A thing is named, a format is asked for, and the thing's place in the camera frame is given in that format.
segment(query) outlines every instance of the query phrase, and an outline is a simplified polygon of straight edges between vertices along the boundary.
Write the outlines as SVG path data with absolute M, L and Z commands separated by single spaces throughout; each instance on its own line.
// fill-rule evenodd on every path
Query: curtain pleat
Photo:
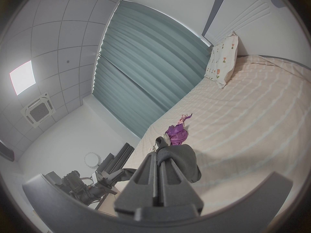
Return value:
M 210 54 L 172 18 L 121 1 L 101 45 L 93 95 L 141 138 L 202 80 Z

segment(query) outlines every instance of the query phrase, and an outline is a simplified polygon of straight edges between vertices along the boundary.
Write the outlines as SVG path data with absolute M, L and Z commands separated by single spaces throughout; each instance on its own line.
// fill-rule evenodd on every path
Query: white headboard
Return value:
M 311 68 L 311 47 L 281 0 L 216 0 L 215 6 L 202 34 L 213 45 L 233 30 L 238 55 L 275 56 Z

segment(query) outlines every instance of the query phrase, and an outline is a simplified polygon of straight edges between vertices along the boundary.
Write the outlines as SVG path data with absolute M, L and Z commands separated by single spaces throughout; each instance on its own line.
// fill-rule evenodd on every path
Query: striped bedsheet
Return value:
M 138 168 L 155 138 L 181 114 L 193 113 L 185 121 L 189 137 L 184 143 L 196 152 L 202 173 L 192 184 L 204 201 L 202 215 L 246 195 L 272 171 L 294 182 L 282 212 L 310 169 L 310 80 L 310 70 L 288 61 L 238 58 L 223 89 L 204 78 L 149 127 L 124 167 Z

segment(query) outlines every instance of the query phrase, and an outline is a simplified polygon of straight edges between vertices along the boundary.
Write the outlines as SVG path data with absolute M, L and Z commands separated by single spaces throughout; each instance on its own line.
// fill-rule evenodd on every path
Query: white pillow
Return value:
M 214 46 L 204 77 L 215 81 L 223 88 L 234 71 L 238 55 L 238 37 L 235 33 L 226 36 L 220 44 Z

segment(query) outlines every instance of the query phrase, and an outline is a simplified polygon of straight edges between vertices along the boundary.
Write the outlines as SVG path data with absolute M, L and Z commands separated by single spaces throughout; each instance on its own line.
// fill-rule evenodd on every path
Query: window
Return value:
M 28 61 L 13 70 L 10 73 L 10 77 L 17 95 L 36 83 L 31 61 Z

